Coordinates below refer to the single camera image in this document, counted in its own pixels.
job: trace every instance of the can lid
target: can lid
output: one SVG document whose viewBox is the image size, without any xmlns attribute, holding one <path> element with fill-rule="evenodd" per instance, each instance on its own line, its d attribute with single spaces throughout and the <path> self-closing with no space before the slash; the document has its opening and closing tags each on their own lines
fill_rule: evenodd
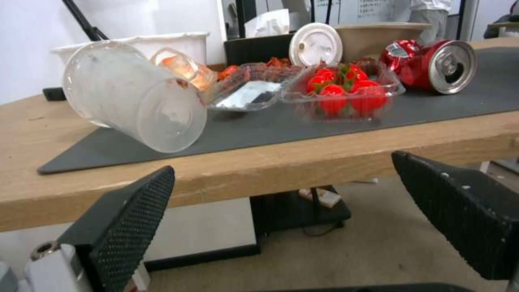
<svg viewBox="0 0 519 292">
<path fill-rule="evenodd" d="M 290 61 L 294 65 L 311 66 L 322 61 L 328 65 L 340 62 L 343 44 L 337 31 L 324 23 L 310 23 L 300 28 L 292 37 L 289 47 Z"/>
<path fill-rule="evenodd" d="M 441 45 L 429 63 L 429 81 L 442 94 L 455 94 L 465 88 L 476 73 L 474 49 L 463 41 Z"/>
</svg>

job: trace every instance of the white bin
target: white bin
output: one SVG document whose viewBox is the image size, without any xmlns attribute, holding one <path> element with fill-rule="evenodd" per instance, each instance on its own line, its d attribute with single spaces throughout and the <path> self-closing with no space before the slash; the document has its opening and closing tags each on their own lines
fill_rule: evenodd
<svg viewBox="0 0 519 292">
<path fill-rule="evenodd" d="M 114 39 L 114 41 L 122 42 L 133 46 L 141 51 L 148 59 L 161 48 L 170 47 L 178 50 L 197 63 L 207 63 L 206 39 L 209 32 L 186 32 L 171 33 L 149 36 L 134 36 L 129 38 Z M 52 49 L 50 52 L 60 57 L 63 65 L 67 63 L 69 58 L 77 50 L 90 43 L 82 43 L 71 46 L 64 46 Z"/>
</svg>

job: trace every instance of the tissue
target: tissue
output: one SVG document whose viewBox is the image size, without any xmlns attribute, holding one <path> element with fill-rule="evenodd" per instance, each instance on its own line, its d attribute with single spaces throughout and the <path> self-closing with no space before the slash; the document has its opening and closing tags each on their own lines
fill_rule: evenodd
<svg viewBox="0 0 519 292">
<path fill-rule="evenodd" d="M 245 23 L 245 37 L 288 34 L 290 16 L 288 9 L 263 13 Z"/>
</svg>

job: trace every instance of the crushed can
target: crushed can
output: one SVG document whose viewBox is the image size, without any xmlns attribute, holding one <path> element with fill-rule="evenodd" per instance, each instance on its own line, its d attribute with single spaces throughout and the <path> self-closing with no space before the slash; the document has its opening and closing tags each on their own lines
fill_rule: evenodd
<svg viewBox="0 0 519 292">
<path fill-rule="evenodd" d="M 420 46 L 402 39 L 387 46 L 380 60 L 407 87 L 455 94 L 465 88 L 476 73 L 474 49 L 466 42 L 445 39 Z"/>
</svg>

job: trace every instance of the floor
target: floor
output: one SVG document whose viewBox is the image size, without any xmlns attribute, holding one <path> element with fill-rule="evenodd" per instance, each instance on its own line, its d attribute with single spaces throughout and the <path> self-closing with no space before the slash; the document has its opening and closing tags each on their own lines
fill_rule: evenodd
<svg viewBox="0 0 519 292">
<path fill-rule="evenodd" d="M 491 165 L 489 175 L 519 192 L 519 179 Z M 300 229 L 260 241 L 262 253 L 153 272 L 149 291 L 252 291 L 443 282 L 503 292 L 506 281 L 473 271 L 415 206 L 398 177 L 336 185 L 352 218 L 322 237 Z M 326 227 L 312 228 L 318 232 Z"/>
</svg>

